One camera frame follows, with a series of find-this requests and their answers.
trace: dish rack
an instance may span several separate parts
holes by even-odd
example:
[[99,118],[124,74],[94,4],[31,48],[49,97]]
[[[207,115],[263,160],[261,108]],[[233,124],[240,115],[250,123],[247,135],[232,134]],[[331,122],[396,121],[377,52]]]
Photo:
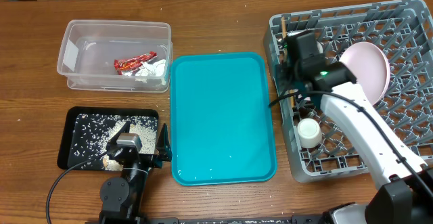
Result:
[[[271,77],[278,94],[284,80],[278,71],[283,52],[281,17],[287,32],[311,30],[332,63],[351,45],[367,41],[378,46],[390,63],[385,97],[374,105],[402,141],[433,164],[433,19],[423,0],[395,0],[306,12],[277,14],[264,38]],[[282,131],[292,175],[299,182],[367,173],[368,169],[343,132],[309,101],[280,101]],[[300,146],[297,123],[319,122],[322,142],[313,149]]]

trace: pink plate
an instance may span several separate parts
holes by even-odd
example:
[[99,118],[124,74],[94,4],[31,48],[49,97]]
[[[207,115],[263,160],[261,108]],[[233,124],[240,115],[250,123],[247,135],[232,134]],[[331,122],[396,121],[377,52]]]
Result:
[[383,98],[390,82],[390,64],[379,47],[356,43],[343,53],[340,62],[356,76],[371,105]]

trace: turquoise plastic tray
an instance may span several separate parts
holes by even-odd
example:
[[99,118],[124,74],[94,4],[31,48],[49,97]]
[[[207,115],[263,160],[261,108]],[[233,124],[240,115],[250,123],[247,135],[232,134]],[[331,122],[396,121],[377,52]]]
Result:
[[190,55],[171,68],[172,174],[181,185],[266,181],[277,157],[265,62]]

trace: red wrapper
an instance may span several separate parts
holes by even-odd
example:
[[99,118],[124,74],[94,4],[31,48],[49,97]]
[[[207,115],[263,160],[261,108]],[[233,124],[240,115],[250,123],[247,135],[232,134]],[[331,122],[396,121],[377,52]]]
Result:
[[151,51],[147,54],[139,55],[134,58],[114,60],[114,68],[119,75],[123,72],[137,71],[144,62],[150,62],[156,57],[156,52]]

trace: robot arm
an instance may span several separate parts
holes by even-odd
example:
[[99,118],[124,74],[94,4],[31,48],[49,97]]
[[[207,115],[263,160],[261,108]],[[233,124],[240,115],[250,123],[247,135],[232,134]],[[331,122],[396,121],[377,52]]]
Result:
[[428,169],[424,160],[394,134],[368,102],[350,70],[340,62],[328,64],[310,31],[286,36],[282,46],[287,49],[282,76],[292,89],[298,90],[297,94],[310,95],[316,107],[342,129],[365,161],[378,189],[368,205],[339,206],[324,213],[323,222],[433,223],[433,169]]
[[[347,82],[332,88],[332,92],[338,95],[353,99],[355,103],[364,107],[380,125],[386,136],[394,144],[400,154],[407,159],[407,162],[417,172],[423,171],[421,165],[426,162],[414,154],[392,131],[382,117],[376,112],[368,102],[360,84]],[[375,187],[390,183],[391,177],[398,176],[403,179],[411,175],[411,172],[401,163],[385,142],[378,130],[370,120],[348,102],[329,95],[322,96],[321,105],[323,113],[343,130],[349,138],[359,155],[368,166],[373,177]]]
[[147,175],[152,168],[162,168],[162,163],[172,158],[168,142],[167,125],[162,126],[157,154],[140,154],[141,140],[129,133],[129,122],[107,143],[110,160],[123,165],[120,177],[108,179],[101,187],[102,210],[99,224],[146,224],[146,216],[140,213],[141,200]]

